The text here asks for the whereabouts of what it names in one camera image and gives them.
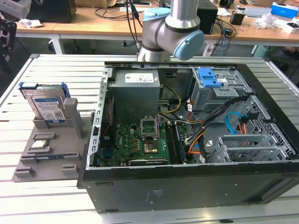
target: floor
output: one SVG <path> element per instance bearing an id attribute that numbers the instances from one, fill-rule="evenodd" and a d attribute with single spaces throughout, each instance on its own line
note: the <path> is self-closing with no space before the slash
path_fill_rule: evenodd
<path id="1" fill-rule="evenodd" d="M 13 78 L 17 75 L 24 63 L 32 53 L 53 54 L 48 49 L 48 39 L 40 38 L 18 38 L 19 42 L 15 43 L 14 50 L 10 54 L 9 65 L 12 68 L 11 74 L 3 74 L 0 71 L 0 96 L 9 86 Z M 136 48 L 133 42 L 127 42 L 127 46 L 123 47 L 121 41 L 96 41 L 96 50 L 92 51 L 89 40 L 78 40 L 79 51 L 75 50 L 76 44 L 73 40 L 64 40 L 64 49 L 66 54 L 96 54 L 96 55 L 135 55 Z M 252 57 L 251 51 L 253 46 L 250 45 L 232 45 L 226 52 L 225 56 L 235 57 Z M 220 52 L 215 51 L 213 56 L 220 56 Z M 271 60 L 287 75 L 290 76 L 296 66 L 298 60 L 286 57 L 280 49 L 276 49 L 271 55 Z M 299 82 L 299 69 L 297 69 L 292 81 L 297 84 Z"/>

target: motherboard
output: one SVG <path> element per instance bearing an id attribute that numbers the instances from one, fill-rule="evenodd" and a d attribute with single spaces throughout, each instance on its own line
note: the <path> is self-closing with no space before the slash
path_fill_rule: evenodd
<path id="1" fill-rule="evenodd" d="M 155 133 L 156 130 L 157 136 L 145 138 L 144 135 Z M 157 128 L 147 122 L 143 122 L 143 125 L 118 124 L 115 146 L 102 149 L 101 166 L 167 165 L 176 163 L 175 160 L 183 162 L 180 157 L 185 153 L 176 153 L 177 146 L 173 144 L 172 138 L 182 146 L 187 137 L 184 124 L 159 123 Z"/>

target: plastic bag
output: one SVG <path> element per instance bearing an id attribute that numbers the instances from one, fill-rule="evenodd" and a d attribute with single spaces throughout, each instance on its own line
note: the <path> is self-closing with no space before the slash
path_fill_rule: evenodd
<path id="1" fill-rule="evenodd" d="M 274 29 L 274 22 L 277 20 L 277 17 L 273 16 L 271 13 L 263 15 L 261 18 L 255 18 L 253 23 L 257 29 Z"/>

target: sticker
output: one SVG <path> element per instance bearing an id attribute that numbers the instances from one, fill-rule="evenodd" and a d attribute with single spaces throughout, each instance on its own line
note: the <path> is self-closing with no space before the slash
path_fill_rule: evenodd
<path id="1" fill-rule="evenodd" d="M 36 159 L 37 160 L 48 160 L 49 158 L 45 156 L 45 157 L 36 157 Z"/>
<path id="2" fill-rule="evenodd" d="M 58 108 L 59 101 L 56 98 L 41 98 L 34 99 L 38 111 L 41 113 L 46 121 L 53 121 L 59 123 L 64 121 L 65 117 L 60 108 Z"/>
<path id="3" fill-rule="evenodd" d="M 164 190 L 148 190 L 146 194 L 146 204 L 154 204 L 161 200 Z"/>
<path id="4" fill-rule="evenodd" d="M 201 163 L 206 163 L 206 159 L 202 155 L 199 156 L 199 160 Z"/>
<path id="5" fill-rule="evenodd" d="M 188 104 L 188 111 L 192 112 L 192 104 Z"/>
<path id="6" fill-rule="evenodd" d="M 218 82 L 220 82 L 220 83 L 227 83 L 226 78 L 218 78 L 217 80 L 218 80 Z"/>
<path id="7" fill-rule="evenodd" d="M 206 146 L 213 146 L 213 141 L 212 140 L 207 141 Z"/>
<path id="8" fill-rule="evenodd" d="M 126 83 L 153 83 L 152 73 L 128 73 L 125 75 Z"/>

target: blue box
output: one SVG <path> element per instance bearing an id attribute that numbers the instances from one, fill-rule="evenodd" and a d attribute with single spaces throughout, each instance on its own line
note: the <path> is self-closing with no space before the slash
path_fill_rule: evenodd
<path id="1" fill-rule="evenodd" d="M 272 8 L 272 12 L 271 12 L 272 15 L 279 15 L 290 19 L 294 18 L 299 11 L 298 7 L 275 3 L 275 2 L 272 4 L 271 8 Z"/>

